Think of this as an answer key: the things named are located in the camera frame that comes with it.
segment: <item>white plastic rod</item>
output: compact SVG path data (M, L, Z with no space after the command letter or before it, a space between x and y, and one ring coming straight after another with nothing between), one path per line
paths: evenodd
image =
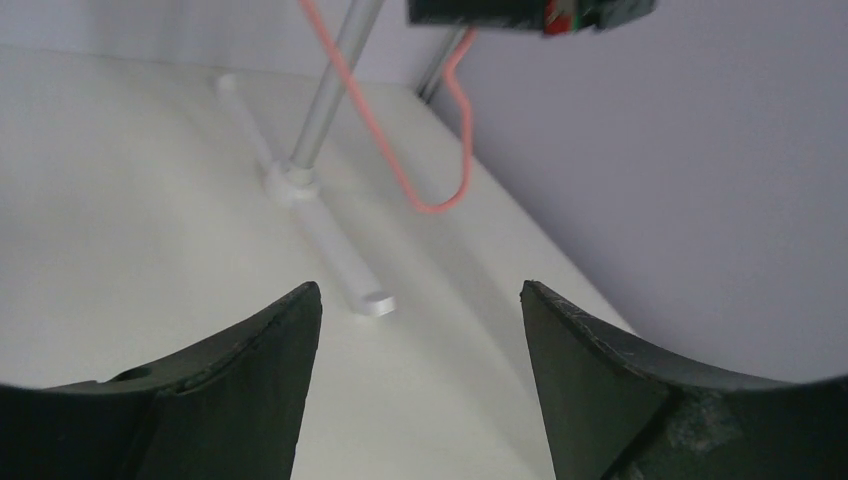
M262 166L262 171L267 172L274 163L274 154L271 152L271 147L265 141L265 137L259 131L259 125L253 118L253 114L248 110L247 105L242 101L238 94L238 86L236 85L236 76L232 73L221 75L218 81L215 82L215 92L218 94L218 100L223 105L227 113L233 117L233 120L238 122L247 135L253 148L256 149L256 156L259 164Z
M383 290L321 197L295 202L293 208L327 265L334 270L351 309L369 317L394 311L394 297Z

